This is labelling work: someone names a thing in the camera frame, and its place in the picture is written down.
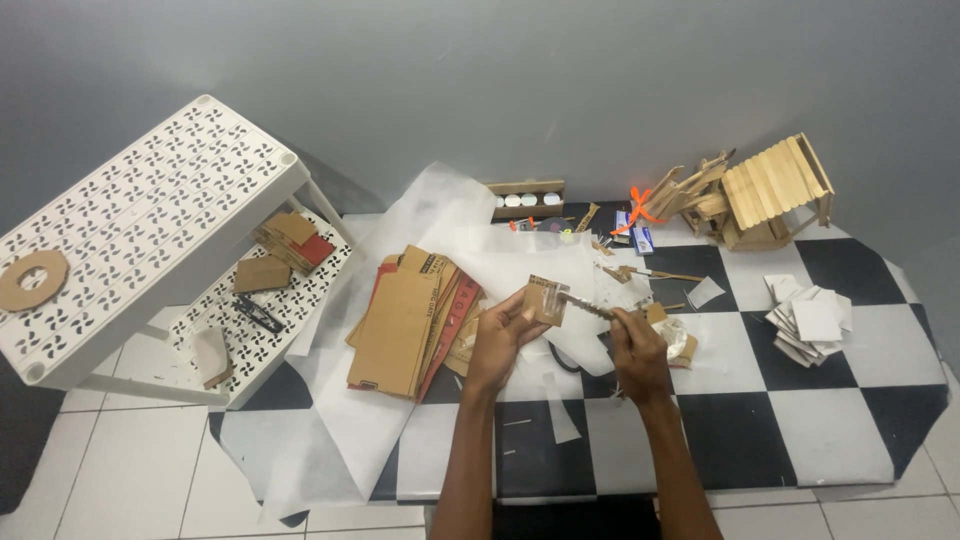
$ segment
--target black and white checkered table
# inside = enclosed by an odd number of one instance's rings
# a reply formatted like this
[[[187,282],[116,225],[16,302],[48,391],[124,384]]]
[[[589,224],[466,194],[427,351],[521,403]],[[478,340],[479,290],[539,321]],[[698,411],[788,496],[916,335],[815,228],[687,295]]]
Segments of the black and white checkered table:
[[[607,232],[613,211],[628,207],[602,205],[593,231]],[[579,217],[586,209],[566,205],[564,215]],[[811,215],[795,211],[801,221]],[[747,253],[709,246],[679,219],[653,234],[657,251],[636,258],[637,265],[710,276],[729,291],[699,312],[671,311],[700,342],[693,369],[671,370],[671,377],[706,489],[889,483],[902,476],[949,396],[924,308],[899,268],[835,227],[810,227],[783,249]],[[801,284],[852,299],[853,333],[845,336],[843,352],[804,368],[774,347],[777,330],[763,320],[774,307],[763,282],[769,274],[793,274]],[[650,284],[665,305],[685,302],[684,287],[691,287],[679,280]],[[555,444],[541,373],[524,365],[518,363],[496,404],[498,499],[525,503],[656,491],[636,408],[610,399],[613,373],[595,378],[547,364],[582,434]],[[372,503],[437,500],[459,400],[455,376],[442,366],[396,443]],[[244,410],[311,404],[306,385],[284,364]],[[222,420],[222,413],[211,415],[215,435]],[[530,422],[514,424],[525,420]]]

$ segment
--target person's left hand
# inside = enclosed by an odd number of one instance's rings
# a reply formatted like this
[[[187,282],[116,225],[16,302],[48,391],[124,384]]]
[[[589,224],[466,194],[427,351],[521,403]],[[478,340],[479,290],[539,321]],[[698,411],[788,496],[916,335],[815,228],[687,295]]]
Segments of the person's left hand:
[[[550,325],[534,321],[534,312],[523,313],[521,288],[513,296],[480,315],[473,357],[464,388],[493,393],[503,389],[514,372],[516,353],[550,329]]]

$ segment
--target orange ribbon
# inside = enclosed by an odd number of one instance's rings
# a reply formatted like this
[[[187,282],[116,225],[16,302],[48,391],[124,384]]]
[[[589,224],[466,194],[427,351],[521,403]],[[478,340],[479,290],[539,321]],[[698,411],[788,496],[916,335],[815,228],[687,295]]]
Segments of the orange ribbon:
[[[657,219],[656,217],[648,214],[647,210],[643,209],[643,201],[646,200],[647,195],[650,195],[650,189],[644,191],[643,195],[641,196],[640,191],[636,188],[636,186],[630,188],[630,196],[636,201],[636,207],[634,208],[634,211],[630,212],[630,221],[616,231],[611,231],[610,236],[616,236],[620,233],[625,233],[628,231],[634,225],[636,217],[639,215],[642,215],[654,223],[666,223],[665,219]]]

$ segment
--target hand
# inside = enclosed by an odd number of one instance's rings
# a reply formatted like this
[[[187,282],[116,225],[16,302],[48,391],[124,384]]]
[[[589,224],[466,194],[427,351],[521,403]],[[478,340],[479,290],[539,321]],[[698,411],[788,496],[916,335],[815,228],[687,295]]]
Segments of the hand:
[[[465,390],[469,388],[495,396],[514,372],[516,352],[520,347],[550,329],[550,325],[533,320],[532,309],[520,313],[523,291],[521,288],[480,315]]]
[[[623,393],[640,404],[654,398],[669,399],[666,341],[650,328],[639,311],[615,307],[610,322],[613,366]]]

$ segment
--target white plastic shelf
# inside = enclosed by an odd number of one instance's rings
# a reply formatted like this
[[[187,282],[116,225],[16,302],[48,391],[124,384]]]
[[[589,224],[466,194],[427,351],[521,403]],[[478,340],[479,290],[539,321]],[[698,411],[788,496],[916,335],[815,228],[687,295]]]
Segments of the white plastic shelf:
[[[307,182],[295,154],[201,96],[0,238],[0,271],[37,250],[70,263],[53,300],[0,310],[0,351],[28,384],[76,386]]]
[[[301,212],[301,215],[316,225],[320,236],[335,249],[309,276],[293,272],[286,288],[248,295],[283,324],[281,332],[273,334],[265,330],[232,307],[236,299],[233,295],[236,265],[170,325],[167,342],[177,351],[198,388],[202,388],[202,381],[195,376],[197,366],[191,336],[216,326],[224,328],[233,376],[210,391],[229,395],[229,407],[242,406],[283,361],[283,353],[302,330],[350,255],[346,241],[323,219],[310,210]],[[265,255],[265,249],[255,246],[243,258]]]

